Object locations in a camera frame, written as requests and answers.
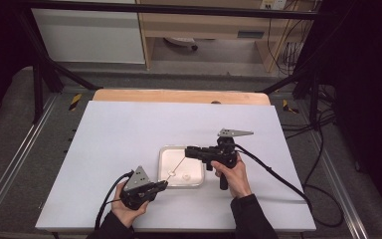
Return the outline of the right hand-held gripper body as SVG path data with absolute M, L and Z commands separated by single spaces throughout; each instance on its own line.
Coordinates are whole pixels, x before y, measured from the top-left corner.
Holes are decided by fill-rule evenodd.
M 237 164 L 234 138 L 251 134 L 253 134 L 252 131 L 222 128 L 218 133 L 217 144 L 208 147 L 209 156 L 205 160 L 206 169 L 208 171 L 213 170 L 212 161 L 217 161 L 227 168 L 234 168 Z

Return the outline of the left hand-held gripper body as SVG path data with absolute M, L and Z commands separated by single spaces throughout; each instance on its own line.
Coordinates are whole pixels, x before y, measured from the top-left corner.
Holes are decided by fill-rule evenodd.
M 158 184 L 152 182 L 142 166 L 138 166 L 120 192 L 122 203 L 137 210 L 144 202 L 152 201 L 158 192 Z

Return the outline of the square metal tray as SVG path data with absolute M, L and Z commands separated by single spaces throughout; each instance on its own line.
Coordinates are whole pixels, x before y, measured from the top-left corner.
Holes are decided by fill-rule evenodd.
M 166 180 L 168 171 L 172 170 L 185 156 L 185 146 L 168 145 L 159 151 L 158 180 Z M 200 186 L 205 179 L 203 163 L 198 159 L 185 157 L 176 170 L 176 175 L 171 177 L 168 188 L 192 188 Z

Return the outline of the thin wooden skewer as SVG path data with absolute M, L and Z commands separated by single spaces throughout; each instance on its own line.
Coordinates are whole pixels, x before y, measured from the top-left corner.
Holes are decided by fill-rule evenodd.
M 166 178 L 166 181 L 168 181 L 171 177 L 176 175 L 176 170 L 181 165 L 181 163 L 184 161 L 185 156 L 179 161 L 179 163 L 170 171 L 168 171 L 168 177 Z

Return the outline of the person's left hand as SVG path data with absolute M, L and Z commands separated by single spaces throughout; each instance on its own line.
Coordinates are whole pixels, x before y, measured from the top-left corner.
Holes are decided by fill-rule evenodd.
M 115 195 L 111 203 L 111 212 L 126 228 L 129 228 L 132 226 L 136 218 L 146 212 L 149 202 L 145 201 L 137 210 L 129 209 L 120 200 L 120 193 L 123 189 L 123 186 L 124 182 L 116 186 Z

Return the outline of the person's right hand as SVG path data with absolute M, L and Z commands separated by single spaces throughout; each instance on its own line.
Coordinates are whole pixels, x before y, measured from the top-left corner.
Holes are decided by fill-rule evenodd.
M 211 165 L 214 167 L 215 174 L 218 177 L 226 177 L 233 198 L 243 198 L 252 194 L 246 166 L 239 155 L 237 155 L 237 163 L 233 168 L 228 168 L 215 160 L 211 162 Z

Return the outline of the wooden table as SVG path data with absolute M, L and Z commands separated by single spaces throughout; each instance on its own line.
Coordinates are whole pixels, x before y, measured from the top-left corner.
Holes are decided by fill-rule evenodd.
M 216 91 L 100 89 L 94 101 L 269 106 L 266 94 Z

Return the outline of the office chair base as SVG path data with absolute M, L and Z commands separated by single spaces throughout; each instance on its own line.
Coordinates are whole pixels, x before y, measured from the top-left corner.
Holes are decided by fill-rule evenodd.
M 181 47 L 189 47 L 192 51 L 197 51 L 198 46 L 193 38 L 166 38 L 166 41 Z

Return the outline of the wooden desk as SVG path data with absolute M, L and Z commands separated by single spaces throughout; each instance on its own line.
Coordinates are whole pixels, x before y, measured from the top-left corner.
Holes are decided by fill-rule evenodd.
M 179 5 L 242 8 L 261 8 L 262 0 L 135 0 L 138 4 Z M 314 0 L 286 0 L 285 11 L 311 12 Z M 256 43 L 265 70 L 275 69 L 280 52 L 286 42 L 303 41 L 304 28 L 298 28 L 295 20 L 241 18 L 200 15 L 138 15 L 141 33 L 146 40 L 156 38 L 194 38 L 250 40 Z

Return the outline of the white cabinet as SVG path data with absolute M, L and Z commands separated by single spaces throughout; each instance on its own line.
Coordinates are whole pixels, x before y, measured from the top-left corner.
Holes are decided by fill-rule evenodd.
M 32 12 L 54 61 L 145 63 L 136 13 L 46 9 Z

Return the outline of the white power strip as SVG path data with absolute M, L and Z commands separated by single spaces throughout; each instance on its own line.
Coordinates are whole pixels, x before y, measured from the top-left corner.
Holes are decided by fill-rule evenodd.
M 287 0 L 262 0 L 261 8 L 267 10 L 282 10 Z

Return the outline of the aluminium floor rail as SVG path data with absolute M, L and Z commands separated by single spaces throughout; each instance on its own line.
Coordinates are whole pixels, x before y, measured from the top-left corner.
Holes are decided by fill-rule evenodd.
M 0 205 L 9 188 L 11 187 L 15 177 L 17 176 L 20 168 L 22 167 L 26 157 L 28 156 L 32 146 L 34 145 L 37 137 L 42 131 L 43 126 L 47 122 L 47 119 L 49 118 L 54 108 L 55 101 L 59 98 L 59 96 L 59 94 L 51 94 L 49 96 L 43 107 L 43 114 L 39 117 L 37 122 L 30 126 L 26 136 L 23 138 L 10 163 L 0 177 Z
M 343 180 L 332 163 L 319 131 L 310 133 L 313 142 L 320 153 L 320 161 L 335 199 L 342 209 L 343 216 L 353 239 L 368 239 L 368 233 L 359 217 L 352 199 L 344 186 Z

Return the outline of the black metal frame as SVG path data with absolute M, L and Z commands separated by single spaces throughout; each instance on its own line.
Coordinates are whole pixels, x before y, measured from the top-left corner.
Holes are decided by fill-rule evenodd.
M 57 0 L 14 0 L 15 16 L 20 22 L 23 31 L 28 37 L 34 49 L 36 63 L 43 65 L 49 72 L 45 77 L 60 73 L 76 82 L 80 86 L 91 90 L 99 90 L 99 86 L 77 76 L 62 65 L 56 63 L 46 52 L 45 44 L 40 41 L 40 33 L 35 31 L 31 22 L 25 16 L 25 12 L 31 9 L 68 10 L 88 12 L 120 12 L 120 13 L 147 13 L 164 15 L 200 15 L 241 18 L 265 18 L 265 19 L 288 19 L 288 20 L 332 20 L 334 15 L 330 13 L 299 12 L 283 10 L 249 10 L 242 8 L 203 7 L 203 6 L 179 6 L 179 5 L 155 5 L 155 4 L 128 4 L 128 3 L 105 3 L 84 1 L 57 1 Z

